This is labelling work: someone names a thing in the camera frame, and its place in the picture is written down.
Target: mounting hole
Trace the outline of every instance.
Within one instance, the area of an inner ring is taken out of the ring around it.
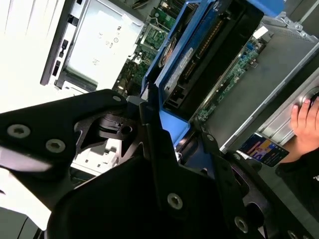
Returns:
[[[132,132],[132,128],[130,126],[124,126],[122,129],[121,129],[121,133],[122,134],[129,134],[130,132]]]

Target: metal panel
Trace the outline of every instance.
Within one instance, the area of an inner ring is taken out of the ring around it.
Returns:
[[[219,146],[226,147],[279,90],[291,71],[314,47],[313,43],[274,35],[250,69],[206,122]]]
[[[46,37],[62,0],[1,0],[0,33]]]
[[[144,24],[107,0],[91,0],[67,70],[111,89]]]
[[[285,144],[294,134],[290,128],[290,115],[294,104],[299,104],[306,97],[316,93],[319,86],[319,69],[317,69],[286,101],[267,119],[258,132],[272,141]]]

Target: cable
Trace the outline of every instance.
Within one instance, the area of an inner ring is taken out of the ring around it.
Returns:
[[[22,224],[22,227],[21,227],[21,230],[20,230],[20,232],[19,232],[19,235],[18,235],[18,237],[17,237],[16,239],[19,239],[19,238],[20,238],[21,232],[22,232],[22,230],[23,230],[23,228],[24,228],[24,225],[25,225],[26,221],[28,220],[28,218],[29,218],[29,217],[26,217],[26,219],[24,220],[24,223]]]

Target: silver screw head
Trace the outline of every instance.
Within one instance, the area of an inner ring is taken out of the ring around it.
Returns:
[[[180,210],[183,207],[183,201],[176,193],[170,193],[167,196],[167,202],[172,208],[176,210]]]
[[[25,138],[30,135],[31,130],[23,124],[13,124],[7,128],[6,132],[14,138]]]
[[[248,232],[248,225],[241,217],[235,217],[235,225],[242,233]]]
[[[113,96],[113,99],[116,100],[116,101],[121,101],[121,98],[118,97],[118,96]]]
[[[237,159],[237,160],[240,160],[240,156],[237,154],[237,153],[234,153],[234,157]]]
[[[45,147],[52,153],[61,153],[65,150],[65,143],[59,139],[53,138],[46,142]]]
[[[210,141],[214,141],[213,136],[211,136],[210,134],[207,135],[207,138],[208,138]]]

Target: green circuit board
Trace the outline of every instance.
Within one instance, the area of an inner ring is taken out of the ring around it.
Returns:
[[[171,29],[176,22],[176,20],[173,17],[167,15],[160,8],[155,8],[153,10],[152,17],[156,17],[158,20],[158,23],[163,25],[164,27],[166,27],[168,29]]]
[[[197,117],[200,121],[205,122],[224,97],[231,91],[238,81],[241,80],[245,72],[249,70],[249,68],[256,67],[258,65],[256,58],[260,53],[261,47],[262,45],[254,38],[247,43],[237,62],[220,82],[219,88],[198,112]]]
[[[145,33],[145,38],[143,45],[147,46],[156,51],[159,50],[160,46],[163,44],[165,38],[167,37],[167,32],[157,28],[156,26],[149,25]]]
[[[175,24],[175,19],[160,8],[154,8],[147,22],[148,24],[137,42],[134,54],[129,56],[118,76],[118,83],[121,86],[124,85],[123,88],[130,81],[142,85],[143,77]]]
[[[133,81],[138,85],[142,85],[142,79],[156,57],[156,52],[145,46],[138,45],[134,54],[136,57],[133,60],[128,59],[126,61],[118,79],[127,83]]]

